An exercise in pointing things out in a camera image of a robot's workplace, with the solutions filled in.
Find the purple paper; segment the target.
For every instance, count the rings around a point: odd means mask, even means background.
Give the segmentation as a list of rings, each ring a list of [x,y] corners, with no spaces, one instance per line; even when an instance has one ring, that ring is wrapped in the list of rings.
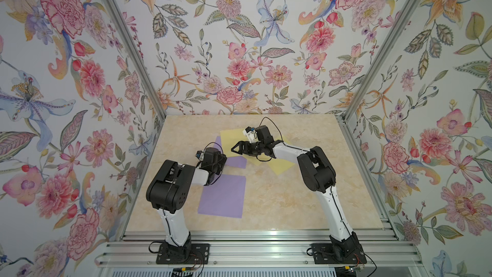
[[[245,201],[245,176],[223,174],[203,188],[198,214],[241,219]]]
[[[213,143],[213,147],[218,149],[219,151],[223,151],[224,153],[226,153],[226,147],[222,145],[220,136],[216,137],[215,142]],[[225,165],[229,167],[245,169],[247,166],[247,160],[242,156],[228,157]]]

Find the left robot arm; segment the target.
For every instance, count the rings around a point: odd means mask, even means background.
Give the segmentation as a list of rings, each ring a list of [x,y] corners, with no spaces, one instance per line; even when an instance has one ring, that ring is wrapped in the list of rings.
[[[180,258],[191,253],[191,234],[183,212],[190,188],[215,183],[227,161],[227,156],[214,147],[198,151],[197,158],[196,166],[165,160],[146,191],[146,200],[158,211],[167,231],[164,246]]]

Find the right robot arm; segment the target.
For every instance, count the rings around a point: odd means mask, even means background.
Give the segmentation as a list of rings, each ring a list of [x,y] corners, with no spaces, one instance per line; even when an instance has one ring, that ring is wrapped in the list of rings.
[[[231,148],[233,153],[253,157],[265,155],[296,164],[305,186],[317,195],[329,223],[329,242],[313,243],[306,250],[315,264],[366,264],[366,253],[338,198],[336,171],[322,148],[304,149],[275,140],[266,126],[248,127],[243,134],[247,140],[237,142]]]

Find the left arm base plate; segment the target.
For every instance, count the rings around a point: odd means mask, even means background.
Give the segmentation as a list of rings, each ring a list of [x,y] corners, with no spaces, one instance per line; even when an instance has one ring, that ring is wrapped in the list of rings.
[[[161,244],[156,263],[158,265],[194,265],[208,264],[210,256],[209,244],[195,244],[177,247],[168,243]]]

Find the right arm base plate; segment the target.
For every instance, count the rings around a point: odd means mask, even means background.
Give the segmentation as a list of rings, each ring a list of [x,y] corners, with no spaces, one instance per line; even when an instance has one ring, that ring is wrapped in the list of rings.
[[[367,264],[366,256],[360,250],[355,249],[353,253],[344,253],[342,248],[332,244],[312,244],[306,250],[306,254],[313,258],[315,264],[347,264],[349,266]]]

